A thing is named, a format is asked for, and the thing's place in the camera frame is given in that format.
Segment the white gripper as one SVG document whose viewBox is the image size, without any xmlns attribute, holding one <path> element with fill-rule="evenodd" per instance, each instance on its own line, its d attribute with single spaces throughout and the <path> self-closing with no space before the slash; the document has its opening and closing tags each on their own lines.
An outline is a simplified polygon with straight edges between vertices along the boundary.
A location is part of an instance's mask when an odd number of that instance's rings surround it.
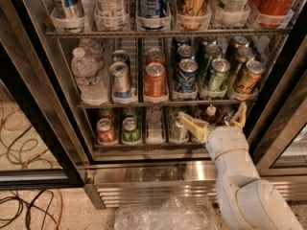
<svg viewBox="0 0 307 230">
<path fill-rule="evenodd" d="M 196 119 L 184 112 L 179 112 L 178 117 L 182 125 L 187 128 L 201 143 L 205 143 L 210 157 L 215 161 L 220 155 L 235 151 L 248 150 L 245 134 L 239 129 L 246 124 L 247 104 L 241 102 L 237 112 L 230 120 L 231 126 L 218 126 L 209 134 L 208 123 Z"/>
</svg>

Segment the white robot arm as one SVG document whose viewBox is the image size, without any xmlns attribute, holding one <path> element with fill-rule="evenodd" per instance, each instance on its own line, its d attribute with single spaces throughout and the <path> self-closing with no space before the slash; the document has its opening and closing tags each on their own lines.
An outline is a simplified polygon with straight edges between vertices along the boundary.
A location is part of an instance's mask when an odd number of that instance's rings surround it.
<svg viewBox="0 0 307 230">
<path fill-rule="evenodd" d="M 247 105 L 227 126 L 210 130 L 206 121 L 180 112 L 180 122 L 206 144 L 218 175 L 216 194 L 222 218 L 231 230 L 303 230 L 284 197 L 259 176 L 248 152 L 243 127 Z"/>
</svg>

